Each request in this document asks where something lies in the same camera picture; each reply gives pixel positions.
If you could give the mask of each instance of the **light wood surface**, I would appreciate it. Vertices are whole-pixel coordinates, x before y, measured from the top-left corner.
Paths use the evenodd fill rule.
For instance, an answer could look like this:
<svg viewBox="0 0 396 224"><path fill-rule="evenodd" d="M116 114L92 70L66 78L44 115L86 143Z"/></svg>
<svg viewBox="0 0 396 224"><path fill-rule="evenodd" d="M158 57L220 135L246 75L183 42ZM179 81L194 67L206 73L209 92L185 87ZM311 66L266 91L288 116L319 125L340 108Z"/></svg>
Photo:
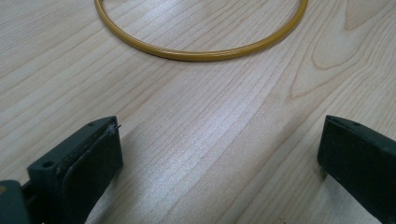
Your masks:
<svg viewBox="0 0 396 224"><path fill-rule="evenodd" d="M172 49L242 46L298 6L106 0L129 34ZM0 179L116 115L124 167L88 223L378 223L317 163L325 115L396 139L396 1L311 0L298 28L244 58L132 49L91 0L0 1Z"/></svg>

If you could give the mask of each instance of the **wooden table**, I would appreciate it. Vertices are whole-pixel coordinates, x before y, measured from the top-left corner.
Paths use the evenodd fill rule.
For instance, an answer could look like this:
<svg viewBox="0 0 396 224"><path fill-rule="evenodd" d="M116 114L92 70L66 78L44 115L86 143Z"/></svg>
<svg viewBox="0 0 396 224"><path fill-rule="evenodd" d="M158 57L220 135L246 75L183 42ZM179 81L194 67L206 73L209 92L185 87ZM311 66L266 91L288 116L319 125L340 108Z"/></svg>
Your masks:
<svg viewBox="0 0 396 224"><path fill-rule="evenodd" d="M257 41L298 1L106 0L151 44ZM0 179L116 115L124 167L88 223L378 223L317 163L325 115L396 138L396 2L311 0L247 57L183 63L118 40L93 1L0 1Z"/></svg>

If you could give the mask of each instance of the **black plastic part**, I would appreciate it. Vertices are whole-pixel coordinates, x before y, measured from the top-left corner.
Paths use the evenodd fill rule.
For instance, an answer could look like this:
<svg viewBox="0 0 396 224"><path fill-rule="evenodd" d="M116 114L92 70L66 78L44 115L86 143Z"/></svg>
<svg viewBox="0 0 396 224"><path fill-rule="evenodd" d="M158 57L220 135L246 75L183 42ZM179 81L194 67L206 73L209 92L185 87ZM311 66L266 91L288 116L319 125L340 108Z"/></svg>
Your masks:
<svg viewBox="0 0 396 224"><path fill-rule="evenodd" d="M318 162L382 223L396 223L396 142L357 122L328 116Z"/></svg>
<svg viewBox="0 0 396 224"><path fill-rule="evenodd" d="M84 223L122 167L116 117L87 124L28 167L45 223Z"/></svg>
<svg viewBox="0 0 396 224"><path fill-rule="evenodd" d="M18 181L0 181L0 223L31 223L21 185Z"/></svg>

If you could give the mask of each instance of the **wood grain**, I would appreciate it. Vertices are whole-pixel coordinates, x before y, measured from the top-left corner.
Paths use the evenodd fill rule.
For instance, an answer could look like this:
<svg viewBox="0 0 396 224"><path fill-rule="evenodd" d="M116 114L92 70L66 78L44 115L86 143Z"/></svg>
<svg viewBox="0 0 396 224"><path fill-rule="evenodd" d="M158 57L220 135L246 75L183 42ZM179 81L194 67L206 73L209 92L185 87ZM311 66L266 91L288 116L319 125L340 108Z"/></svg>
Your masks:
<svg viewBox="0 0 396 224"><path fill-rule="evenodd" d="M238 47L298 1L106 0L161 47ZM309 2L268 50L182 63L132 49L92 1L0 1L0 179L116 115L124 168L88 223L378 223L316 156L325 115L396 138L396 2Z"/></svg>

